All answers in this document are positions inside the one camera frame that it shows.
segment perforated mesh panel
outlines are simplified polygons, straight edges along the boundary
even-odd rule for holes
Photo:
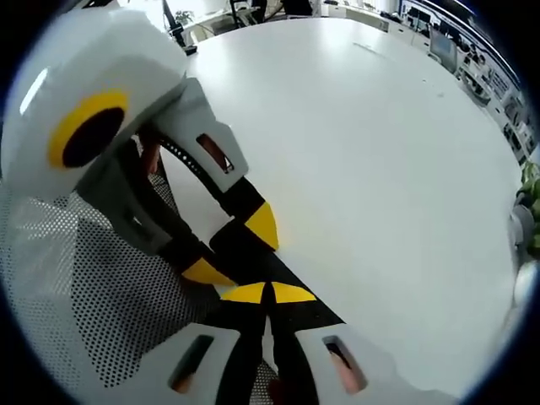
[[[176,208],[162,172],[151,181]],[[128,245],[76,193],[48,203],[1,183],[0,277],[35,354],[82,401],[133,376],[144,353],[218,303],[212,287],[186,288],[159,257]],[[270,378],[263,364],[251,403],[271,403]]]

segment yellow circle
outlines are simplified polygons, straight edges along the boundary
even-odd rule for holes
[[[53,167],[66,170],[67,167],[63,163],[62,155],[69,139],[77,131],[77,128],[100,111],[115,107],[127,111],[127,95],[120,90],[94,94],[81,100],[77,108],[63,117],[57,128],[52,132],[47,153],[49,163]]]

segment rectangular slot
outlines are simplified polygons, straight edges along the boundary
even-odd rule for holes
[[[197,372],[198,366],[203,361],[204,355],[213,342],[213,337],[201,335],[197,336],[178,362],[172,376],[169,379],[169,387],[180,394],[189,391],[192,378]]]
[[[322,341],[332,357],[332,363],[343,384],[343,389],[349,395],[364,390],[368,386],[368,381],[343,341],[337,336],[325,337]]]
[[[221,150],[221,148],[206,133],[197,137],[197,143],[212,156],[212,159],[225,174],[228,174],[235,169],[224,151]]]

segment desk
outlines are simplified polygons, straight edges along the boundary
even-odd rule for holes
[[[283,261],[409,382],[467,392],[510,307],[506,224],[520,171],[455,78],[346,19],[211,38],[188,75],[233,128]],[[208,241],[227,217],[162,156],[183,218]]]

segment yellow triangle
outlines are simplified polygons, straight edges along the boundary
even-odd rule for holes
[[[202,257],[183,272],[182,276],[197,283],[235,285],[230,278],[217,271]]]
[[[287,302],[316,301],[316,297],[301,287],[277,283],[272,281],[274,293],[276,294],[276,303],[285,304]]]
[[[221,299],[225,301],[261,304],[262,289],[264,289],[264,283],[241,285],[221,295]]]
[[[270,204],[264,204],[246,221],[246,226],[275,251],[279,247],[278,230]]]

